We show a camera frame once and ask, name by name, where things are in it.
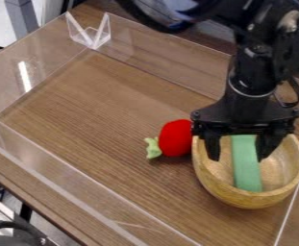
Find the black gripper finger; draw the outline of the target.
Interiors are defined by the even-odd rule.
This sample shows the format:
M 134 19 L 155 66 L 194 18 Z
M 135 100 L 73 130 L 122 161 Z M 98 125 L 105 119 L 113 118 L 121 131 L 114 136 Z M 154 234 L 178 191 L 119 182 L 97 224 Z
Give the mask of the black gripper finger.
M 205 146 L 207 151 L 207 156 L 211 160 L 219 161 L 219 155 L 221 155 L 221 135 L 217 135 L 214 133 L 203 133 L 201 135 L 201 138 L 205 140 Z
M 268 129 L 262 128 L 256 131 L 256 151 L 258 160 L 270 157 L 276 149 L 280 147 L 284 138 L 288 136 L 286 129 Z

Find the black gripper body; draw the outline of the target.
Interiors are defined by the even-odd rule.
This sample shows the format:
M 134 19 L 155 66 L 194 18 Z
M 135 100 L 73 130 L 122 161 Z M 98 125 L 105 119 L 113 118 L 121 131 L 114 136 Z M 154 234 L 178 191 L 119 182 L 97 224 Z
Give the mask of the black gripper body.
M 286 108 L 277 101 L 233 101 L 223 96 L 217 102 L 190 115 L 191 133 L 206 135 L 260 135 L 264 138 L 285 138 L 294 133 L 299 108 Z

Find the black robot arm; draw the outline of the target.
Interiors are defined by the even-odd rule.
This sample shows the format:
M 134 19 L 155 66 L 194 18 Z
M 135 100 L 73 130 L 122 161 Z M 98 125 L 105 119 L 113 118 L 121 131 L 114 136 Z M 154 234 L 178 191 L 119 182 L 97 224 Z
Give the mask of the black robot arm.
M 289 83 L 299 98 L 299 0 L 163 0 L 177 21 L 165 25 L 139 0 L 117 0 L 139 22 L 177 34 L 213 20 L 234 31 L 237 54 L 229 63 L 221 99 L 191 113 L 193 134 L 205 140 L 211 160 L 219 160 L 226 135 L 254 135 L 254 150 L 266 159 L 294 133 L 298 101 L 285 102 L 277 87 Z

